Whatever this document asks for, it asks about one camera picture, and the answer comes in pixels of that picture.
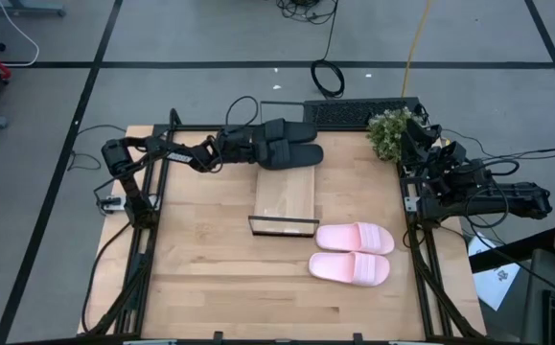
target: concrete floor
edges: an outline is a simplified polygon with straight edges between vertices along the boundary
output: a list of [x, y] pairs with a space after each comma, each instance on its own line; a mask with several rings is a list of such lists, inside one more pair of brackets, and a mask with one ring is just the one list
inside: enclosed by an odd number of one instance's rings
[[[0, 115], [10, 121], [0, 130], [0, 317], [113, 8], [113, 0], [65, 3], [64, 18], [14, 18], [40, 45], [39, 61], [87, 63], [14, 69], [0, 95]], [[555, 44], [555, 2], [535, 5]], [[328, 59], [362, 61], [343, 70], [345, 99], [400, 94], [403, 69], [367, 67], [406, 60], [423, 9], [421, 0], [342, 2]], [[324, 54], [329, 30], [287, 20], [268, 0], [124, 0], [104, 61], [311, 61]], [[0, 39], [9, 46], [3, 60], [34, 55], [2, 17]], [[434, 1], [414, 60], [552, 62], [521, 0]], [[246, 94], [265, 101], [322, 99], [308, 68], [108, 68], [100, 70], [81, 127], [163, 123], [171, 107], [186, 124], [220, 124], [227, 106]], [[434, 123], [476, 137], [489, 152], [555, 147], [553, 68], [419, 68], [410, 73], [407, 94], [420, 98]], [[266, 114], [302, 117], [295, 108]], [[104, 140], [119, 135], [108, 128], [86, 132], [75, 150], [100, 156]], [[480, 154], [475, 143], [461, 143], [470, 156]], [[91, 190], [107, 179], [104, 170], [65, 174], [9, 342], [76, 333], [103, 223]], [[555, 159], [523, 162], [508, 180], [535, 181], [552, 192], [555, 205]], [[554, 223], [554, 214], [542, 221], [510, 217], [497, 232], [512, 242]], [[499, 312], [484, 309], [491, 332], [520, 333], [526, 280], [520, 273]]]

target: pink slipper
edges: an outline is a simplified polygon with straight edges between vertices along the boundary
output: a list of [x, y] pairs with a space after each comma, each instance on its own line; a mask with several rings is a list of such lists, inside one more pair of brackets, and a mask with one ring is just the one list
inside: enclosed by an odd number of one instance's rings
[[320, 248], [387, 254], [394, 250], [394, 239], [384, 228], [370, 223], [355, 222], [342, 225], [322, 225], [315, 241]]
[[390, 262], [364, 253], [315, 253], [309, 259], [312, 276], [362, 287], [376, 287], [390, 273]]

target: green plant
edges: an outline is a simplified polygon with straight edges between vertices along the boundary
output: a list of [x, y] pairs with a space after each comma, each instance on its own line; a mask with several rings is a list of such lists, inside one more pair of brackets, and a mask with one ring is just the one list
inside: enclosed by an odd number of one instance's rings
[[397, 163], [401, 160], [401, 133], [407, 119], [413, 117], [407, 107], [385, 110], [369, 120], [366, 137], [373, 144], [373, 151], [382, 161]]

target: wooden tabletop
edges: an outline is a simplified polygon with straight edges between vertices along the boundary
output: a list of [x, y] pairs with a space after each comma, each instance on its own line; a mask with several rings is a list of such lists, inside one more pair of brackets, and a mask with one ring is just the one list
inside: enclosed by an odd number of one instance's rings
[[[151, 126], [127, 131], [150, 134]], [[191, 146], [207, 134], [183, 131], [174, 139]], [[231, 164], [211, 174], [171, 163], [142, 336], [206, 339], [223, 331], [229, 339], [349, 340], [352, 333], [365, 340], [423, 339], [411, 255], [401, 242], [406, 226], [396, 167], [381, 162], [364, 135], [319, 133], [315, 142], [325, 157], [315, 168], [315, 216], [320, 224], [364, 221], [388, 229], [396, 248], [386, 256], [391, 270], [383, 284], [355, 287], [313, 278], [308, 260], [320, 251], [313, 239], [252, 236], [247, 216], [254, 212], [257, 165]], [[141, 181], [143, 175], [136, 177]], [[119, 183], [113, 194], [123, 194]], [[124, 213], [108, 216], [100, 247], [126, 222]], [[460, 231], [455, 218], [447, 226]], [[111, 244], [98, 265], [90, 325], [122, 288], [131, 234], [127, 230]], [[462, 239], [436, 230], [435, 241], [446, 293], [485, 333]]]

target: yellow cable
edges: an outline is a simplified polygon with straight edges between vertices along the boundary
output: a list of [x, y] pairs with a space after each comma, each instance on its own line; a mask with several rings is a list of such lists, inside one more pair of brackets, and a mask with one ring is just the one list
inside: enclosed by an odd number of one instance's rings
[[424, 29], [424, 24], [427, 22], [428, 10], [430, 10], [430, 3], [432, 0], [427, 0], [427, 7], [424, 9], [424, 14], [422, 14], [422, 19], [418, 25], [418, 31], [415, 33], [415, 38], [413, 38], [413, 44], [411, 44], [411, 49], [409, 49], [409, 57], [407, 57], [407, 65], [405, 67], [405, 79], [403, 80], [403, 90], [401, 91], [401, 98], [405, 96], [405, 91], [407, 89], [407, 81], [409, 79], [409, 65], [411, 64], [411, 58], [413, 58], [413, 52], [415, 51], [415, 46], [418, 44], [422, 30]]

